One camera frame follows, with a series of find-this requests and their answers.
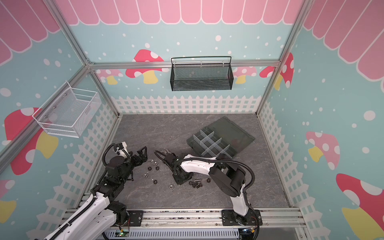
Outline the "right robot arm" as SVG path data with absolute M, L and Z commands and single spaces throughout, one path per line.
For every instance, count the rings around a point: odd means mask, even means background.
M 191 182 L 197 188 L 201 183 L 193 181 L 194 173 L 209 176 L 218 188 L 230 197 L 232 210 L 223 212 L 224 225 L 258 226 L 256 211 L 247 198 L 247 189 L 255 182 L 254 171 L 244 163 L 226 159 L 223 154 L 213 158 L 186 155 L 179 158 L 174 153 L 156 152 L 157 157 L 173 173 L 178 185 Z

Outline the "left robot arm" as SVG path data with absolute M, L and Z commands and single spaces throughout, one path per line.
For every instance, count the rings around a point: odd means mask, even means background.
M 129 220 L 126 205 L 116 198 L 127 181 L 133 181 L 134 168 L 148 160 L 148 149 L 136 154 L 127 150 L 125 142 L 110 144 L 102 155 L 103 176 L 90 189 L 91 195 L 60 227 L 45 237 L 46 240 L 95 240 L 113 225 L 124 225 Z

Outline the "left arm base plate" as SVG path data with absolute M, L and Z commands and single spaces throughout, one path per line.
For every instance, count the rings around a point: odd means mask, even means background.
M 121 225 L 122 227 L 140 227 L 143 221 L 144 211 L 126 210 L 127 217 Z

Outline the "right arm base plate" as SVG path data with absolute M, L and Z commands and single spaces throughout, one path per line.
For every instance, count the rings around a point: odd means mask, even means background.
M 223 226 L 262 226 L 263 221 L 259 210 L 249 209 L 245 216 L 234 210 L 222 210 Z

